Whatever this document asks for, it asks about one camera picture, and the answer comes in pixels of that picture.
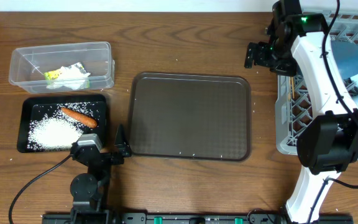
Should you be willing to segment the aluminium foil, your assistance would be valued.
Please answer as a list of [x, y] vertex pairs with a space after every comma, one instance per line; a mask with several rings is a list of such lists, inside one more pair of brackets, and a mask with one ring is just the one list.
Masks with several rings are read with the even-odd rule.
[[87, 73], [87, 71], [85, 70], [84, 66], [80, 62], [77, 62], [77, 63], [71, 65], [70, 67], [74, 71], [77, 71], [77, 72], [80, 72], [80, 73], [83, 73], [83, 74]]

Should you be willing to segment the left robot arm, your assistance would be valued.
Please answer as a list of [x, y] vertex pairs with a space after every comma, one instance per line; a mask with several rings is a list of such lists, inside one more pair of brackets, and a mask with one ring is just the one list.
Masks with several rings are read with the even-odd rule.
[[74, 161], [88, 168], [70, 184], [73, 208], [70, 223], [120, 223], [120, 215], [106, 205], [111, 167], [124, 163], [132, 155], [123, 125], [119, 125], [114, 145], [115, 152], [101, 152], [97, 134], [84, 134], [72, 144], [70, 154]]

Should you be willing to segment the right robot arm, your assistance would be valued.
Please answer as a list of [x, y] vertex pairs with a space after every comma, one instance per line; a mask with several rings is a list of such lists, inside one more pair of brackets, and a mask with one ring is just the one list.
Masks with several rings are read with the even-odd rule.
[[298, 137], [300, 176], [285, 204], [287, 223], [316, 223], [333, 183], [358, 160], [358, 108], [343, 83], [321, 13], [274, 12], [268, 42], [249, 43], [244, 66], [268, 67], [278, 75], [303, 75], [313, 120]]

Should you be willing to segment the wooden chopstick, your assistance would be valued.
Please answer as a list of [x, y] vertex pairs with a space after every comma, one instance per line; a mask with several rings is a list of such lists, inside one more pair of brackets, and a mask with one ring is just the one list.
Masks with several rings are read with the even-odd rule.
[[288, 78], [288, 101], [291, 102], [292, 99], [292, 77]]
[[295, 79], [290, 77], [291, 99], [295, 99]]

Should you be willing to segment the white tissue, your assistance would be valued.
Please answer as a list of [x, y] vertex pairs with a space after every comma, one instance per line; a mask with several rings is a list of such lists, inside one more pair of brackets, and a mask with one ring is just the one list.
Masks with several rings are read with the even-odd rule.
[[62, 74], [58, 79], [53, 81], [47, 81], [48, 89], [57, 89], [61, 87], [67, 87], [71, 90], [81, 90], [90, 86], [89, 72], [86, 74], [74, 71], [70, 66], [60, 67]]

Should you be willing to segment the orange carrot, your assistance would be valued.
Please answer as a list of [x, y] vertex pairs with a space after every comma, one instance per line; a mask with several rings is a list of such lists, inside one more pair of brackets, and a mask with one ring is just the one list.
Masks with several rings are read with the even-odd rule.
[[95, 128], [97, 127], [98, 123], [93, 118], [90, 118], [89, 116], [86, 116], [84, 114], [81, 114], [79, 112], [73, 111], [68, 108], [61, 108], [61, 111], [66, 114], [67, 116], [75, 119], [76, 121], [80, 122], [81, 124], [84, 124], [85, 126], [89, 128]]

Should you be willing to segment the large blue plate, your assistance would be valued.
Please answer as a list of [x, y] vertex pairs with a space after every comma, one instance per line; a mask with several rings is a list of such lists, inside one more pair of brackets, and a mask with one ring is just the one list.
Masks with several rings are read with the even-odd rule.
[[332, 40], [331, 47], [342, 79], [358, 75], [358, 45]]

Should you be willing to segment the pile of white rice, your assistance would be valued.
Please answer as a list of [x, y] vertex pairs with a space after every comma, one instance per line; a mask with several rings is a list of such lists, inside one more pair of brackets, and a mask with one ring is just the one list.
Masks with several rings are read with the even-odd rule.
[[[62, 111], [66, 108], [94, 119], [90, 128]], [[25, 149], [28, 152], [66, 151], [83, 134], [102, 135], [106, 107], [102, 102], [35, 105], [30, 114]]]

